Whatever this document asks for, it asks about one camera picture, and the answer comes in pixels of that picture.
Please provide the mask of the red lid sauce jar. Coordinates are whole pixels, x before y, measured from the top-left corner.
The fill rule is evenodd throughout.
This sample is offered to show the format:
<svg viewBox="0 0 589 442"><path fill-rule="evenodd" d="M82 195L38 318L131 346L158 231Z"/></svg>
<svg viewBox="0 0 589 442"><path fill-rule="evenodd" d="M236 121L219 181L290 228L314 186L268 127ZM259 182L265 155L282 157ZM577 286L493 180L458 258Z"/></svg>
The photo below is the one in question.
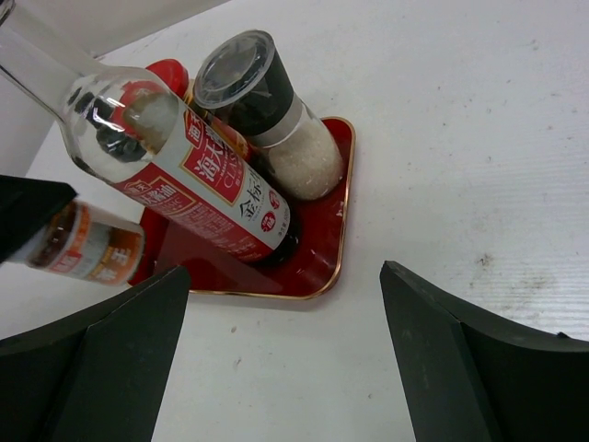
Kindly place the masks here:
<svg viewBox="0 0 589 442"><path fill-rule="evenodd" d="M164 59L148 65L146 69L162 79L245 161L249 162L253 158L253 147L243 135L222 122L210 111L197 105L193 96L194 80L190 79L188 70L181 62L176 59Z"/></svg>

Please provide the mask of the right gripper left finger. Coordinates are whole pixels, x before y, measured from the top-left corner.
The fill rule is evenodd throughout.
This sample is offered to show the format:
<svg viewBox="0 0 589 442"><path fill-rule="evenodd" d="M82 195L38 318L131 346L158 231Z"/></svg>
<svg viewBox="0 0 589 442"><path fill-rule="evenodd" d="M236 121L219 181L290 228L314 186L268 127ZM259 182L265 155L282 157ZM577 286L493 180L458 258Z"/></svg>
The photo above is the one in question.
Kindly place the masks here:
<svg viewBox="0 0 589 442"><path fill-rule="evenodd" d="M2 440L151 440L190 283L177 266L2 340Z"/></svg>

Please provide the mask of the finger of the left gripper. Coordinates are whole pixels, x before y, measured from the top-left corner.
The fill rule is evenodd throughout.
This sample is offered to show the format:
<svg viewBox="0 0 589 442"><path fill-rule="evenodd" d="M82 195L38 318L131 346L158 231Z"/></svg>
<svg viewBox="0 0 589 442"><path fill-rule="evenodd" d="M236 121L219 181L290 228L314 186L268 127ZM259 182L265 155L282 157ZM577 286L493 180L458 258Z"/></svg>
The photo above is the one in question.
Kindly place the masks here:
<svg viewBox="0 0 589 442"><path fill-rule="evenodd" d="M1 176L1 263L17 253L77 192L64 182Z"/></svg>

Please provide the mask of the red lacquer tray gold emblem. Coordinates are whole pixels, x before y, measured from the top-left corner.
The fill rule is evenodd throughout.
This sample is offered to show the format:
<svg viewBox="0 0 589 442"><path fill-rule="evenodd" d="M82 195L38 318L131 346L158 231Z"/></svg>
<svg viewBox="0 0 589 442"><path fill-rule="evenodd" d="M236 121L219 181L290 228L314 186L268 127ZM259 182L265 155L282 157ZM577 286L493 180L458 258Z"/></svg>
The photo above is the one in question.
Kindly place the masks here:
<svg viewBox="0 0 589 442"><path fill-rule="evenodd" d="M304 300L330 290L339 278L344 249L356 133L342 117L322 120L344 159L344 177L327 196L296 201L302 238L294 255L276 266L253 266L227 255L188 230L145 209L144 256L131 285L171 267L185 267L193 294Z"/></svg>

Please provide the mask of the jar with dark grey lid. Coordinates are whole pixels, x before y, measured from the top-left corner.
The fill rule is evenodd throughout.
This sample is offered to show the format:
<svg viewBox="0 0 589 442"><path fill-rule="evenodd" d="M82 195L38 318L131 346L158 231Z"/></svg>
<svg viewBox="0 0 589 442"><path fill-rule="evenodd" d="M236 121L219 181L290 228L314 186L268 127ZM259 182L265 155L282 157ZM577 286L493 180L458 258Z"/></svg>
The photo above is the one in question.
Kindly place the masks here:
<svg viewBox="0 0 589 442"><path fill-rule="evenodd" d="M333 136L296 94L270 33L247 30L215 48L196 75L193 97L243 135L294 198L322 198L343 178Z"/></svg>

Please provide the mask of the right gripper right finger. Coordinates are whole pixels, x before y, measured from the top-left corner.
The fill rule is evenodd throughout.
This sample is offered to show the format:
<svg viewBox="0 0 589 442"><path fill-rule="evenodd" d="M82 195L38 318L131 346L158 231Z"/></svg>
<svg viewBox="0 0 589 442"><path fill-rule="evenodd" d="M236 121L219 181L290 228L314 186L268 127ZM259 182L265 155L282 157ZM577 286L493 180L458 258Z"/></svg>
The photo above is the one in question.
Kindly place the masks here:
<svg viewBox="0 0 589 442"><path fill-rule="evenodd" d="M586 341L491 313L397 262L380 284L416 440L587 440Z"/></svg>

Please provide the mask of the tall clear bottle black cap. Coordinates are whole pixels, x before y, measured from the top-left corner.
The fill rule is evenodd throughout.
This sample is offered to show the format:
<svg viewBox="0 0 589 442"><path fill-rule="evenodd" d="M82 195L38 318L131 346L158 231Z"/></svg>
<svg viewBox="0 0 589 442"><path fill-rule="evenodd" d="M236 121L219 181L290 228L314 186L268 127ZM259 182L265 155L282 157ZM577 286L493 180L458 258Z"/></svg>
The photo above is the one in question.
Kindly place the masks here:
<svg viewBox="0 0 589 442"><path fill-rule="evenodd" d="M52 115L85 173L241 262L295 253L289 203L153 72L102 64L5 1L1 73Z"/></svg>

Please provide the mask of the jar with white pink lid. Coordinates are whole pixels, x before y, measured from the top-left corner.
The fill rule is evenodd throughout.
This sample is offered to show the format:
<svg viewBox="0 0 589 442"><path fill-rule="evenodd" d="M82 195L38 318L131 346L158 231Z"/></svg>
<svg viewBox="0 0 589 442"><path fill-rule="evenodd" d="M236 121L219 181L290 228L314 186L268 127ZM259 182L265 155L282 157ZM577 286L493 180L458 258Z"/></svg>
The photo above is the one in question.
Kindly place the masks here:
<svg viewBox="0 0 589 442"><path fill-rule="evenodd" d="M101 285L131 280L144 251L136 223L74 200L12 258L28 267Z"/></svg>

